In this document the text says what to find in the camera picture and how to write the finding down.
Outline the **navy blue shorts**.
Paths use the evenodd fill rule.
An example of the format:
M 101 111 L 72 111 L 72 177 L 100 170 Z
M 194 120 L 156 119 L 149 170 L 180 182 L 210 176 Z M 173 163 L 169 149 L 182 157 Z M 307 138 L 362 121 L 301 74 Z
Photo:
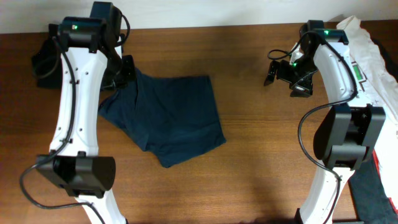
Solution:
M 122 130 L 164 168 L 226 142 L 209 76 L 136 79 L 99 106 L 98 114 Z

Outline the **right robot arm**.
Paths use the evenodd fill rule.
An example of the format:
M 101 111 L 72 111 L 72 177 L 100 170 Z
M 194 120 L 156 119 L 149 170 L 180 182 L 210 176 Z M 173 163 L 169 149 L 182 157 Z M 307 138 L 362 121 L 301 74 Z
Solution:
M 302 126 L 314 112 L 328 113 L 313 137 L 314 155 L 303 149 L 316 165 L 310 193 L 295 213 L 295 223 L 332 223 L 333 212 L 345 184 L 361 165 L 370 160 L 386 123 L 386 112 L 374 106 L 363 93 L 349 55 L 349 40 L 343 30 L 327 29 L 323 21 L 309 20 L 300 28 L 300 38 L 291 51 L 272 57 L 264 85 L 275 80 L 289 84 L 292 97 L 313 94 L 313 75 L 319 72 L 328 103 L 301 118 L 297 136 L 304 146 Z

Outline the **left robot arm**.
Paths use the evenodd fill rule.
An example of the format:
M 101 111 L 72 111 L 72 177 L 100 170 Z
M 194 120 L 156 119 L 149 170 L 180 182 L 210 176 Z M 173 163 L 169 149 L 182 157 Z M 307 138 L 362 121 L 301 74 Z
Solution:
M 113 3 L 96 1 L 88 17 L 64 18 L 53 37 L 62 72 L 57 128 L 34 169 L 73 197 L 92 223 L 126 223 L 112 191 L 116 162 L 98 154 L 96 133 L 101 91 L 125 88 L 136 77 L 132 56 L 123 54 L 126 22 Z

